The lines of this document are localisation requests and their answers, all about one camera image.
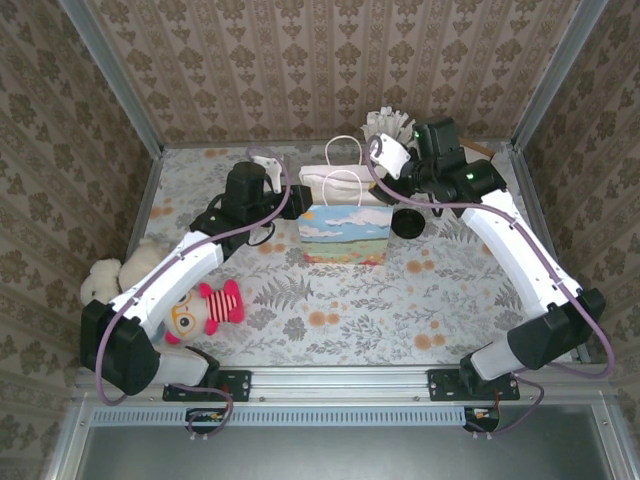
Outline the white teddy bear plush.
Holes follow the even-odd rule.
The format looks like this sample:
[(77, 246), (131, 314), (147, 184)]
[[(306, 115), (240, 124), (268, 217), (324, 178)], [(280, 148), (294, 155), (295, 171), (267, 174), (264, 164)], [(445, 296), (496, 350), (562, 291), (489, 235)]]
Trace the white teddy bear plush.
[(82, 304), (87, 306), (93, 300), (108, 304), (142, 280), (168, 253), (166, 246), (143, 238), (124, 263), (118, 259), (97, 261), (80, 287)]

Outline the striped pink doll plush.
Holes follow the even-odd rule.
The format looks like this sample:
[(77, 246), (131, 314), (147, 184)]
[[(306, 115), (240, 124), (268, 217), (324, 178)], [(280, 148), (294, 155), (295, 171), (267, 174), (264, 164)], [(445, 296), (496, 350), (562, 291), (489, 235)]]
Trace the striped pink doll plush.
[(171, 308), (164, 319), (164, 339), (180, 345), (201, 335), (212, 336), (220, 324), (244, 321), (244, 303), (235, 280), (227, 280), (221, 289), (199, 283)]

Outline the grey metal sheet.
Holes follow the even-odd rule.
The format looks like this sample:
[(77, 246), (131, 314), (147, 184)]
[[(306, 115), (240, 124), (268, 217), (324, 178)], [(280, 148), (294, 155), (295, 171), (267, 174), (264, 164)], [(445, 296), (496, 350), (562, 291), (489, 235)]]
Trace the grey metal sheet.
[(463, 426), (92, 427), (71, 409), (45, 480), (640, 480), (620, 409), (549, 403), (500, 435)]

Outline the aluminium table edge rail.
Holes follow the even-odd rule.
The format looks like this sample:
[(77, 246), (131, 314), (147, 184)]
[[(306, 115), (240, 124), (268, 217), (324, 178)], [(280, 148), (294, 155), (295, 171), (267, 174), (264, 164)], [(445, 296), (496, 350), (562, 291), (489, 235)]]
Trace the aluminium table edge rail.
[[(401, 366), (239, 366), (223, 367), (222, 372), (243, 371), (242, 381), (249, 385), (251, 405), (316, 405), (338, 404), (426, 404), (435, 388), (431, 385), (432, 370), (454, 371), (454, 365)], [(518, 375), (518, 404), (533, 399), (535, 382), (545, 390), (549, 403), (586, 403), (610, 390), (606, 379), (588, 379), (584, 375), (597, 370), (595, 365), (576, 367), (580, 375), (558, 368), (545, 367)]]

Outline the landscape print paper bag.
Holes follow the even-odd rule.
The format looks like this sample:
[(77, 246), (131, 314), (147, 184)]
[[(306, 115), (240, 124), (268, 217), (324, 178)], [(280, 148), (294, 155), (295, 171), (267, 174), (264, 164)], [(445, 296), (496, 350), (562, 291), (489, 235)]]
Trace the landscape print paper bag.
[(323, 164), (303, 166), (299, 179), (311, 190), (312, 205), (298, 218), (304, 258), (309, 263), (380, 266), (385, 263), (393, 208), (376, 199), (374, 182), (356, 145), (354, 162), (332, 163), (330, 146), (357, 139), (338, 135), (325, 144)]

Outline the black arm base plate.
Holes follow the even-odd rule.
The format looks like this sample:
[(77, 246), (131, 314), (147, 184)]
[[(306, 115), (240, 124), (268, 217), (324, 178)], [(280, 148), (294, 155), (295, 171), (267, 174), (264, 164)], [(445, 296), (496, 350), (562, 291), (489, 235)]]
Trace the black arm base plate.
[(427, 371), (430, 399), (445, 401), (519, 400), (518, 382), (510, 374), (483, 380), (462, 369), (430, 369)]
[(234, 401), (248, 402), (252, 386), (252, 372), (249, 370), (216, 370), (207, 373), (204, 379), (194, 387), (178, 388), (175, 385), (164, 387), (162, 399), (165, 402), (213, 402), (224, 398), (212, 392), (217, 389), (227, 393)]

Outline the aluminium frame post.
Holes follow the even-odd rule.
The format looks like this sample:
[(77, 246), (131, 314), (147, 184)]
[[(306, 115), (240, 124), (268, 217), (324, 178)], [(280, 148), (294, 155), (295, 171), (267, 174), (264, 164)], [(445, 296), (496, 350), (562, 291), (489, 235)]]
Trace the aluminium frame post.
[(101, 30), (86, 0), (59, 1), (150, 157), (153, 160), (160, 159), (163, 143), (159, 134), (145, 112), (124, 67), (117, 59), (112, 43)]
[(608, 0), (580, 0), (511, 136), (516, 152), (531, 140), (607, 3)]

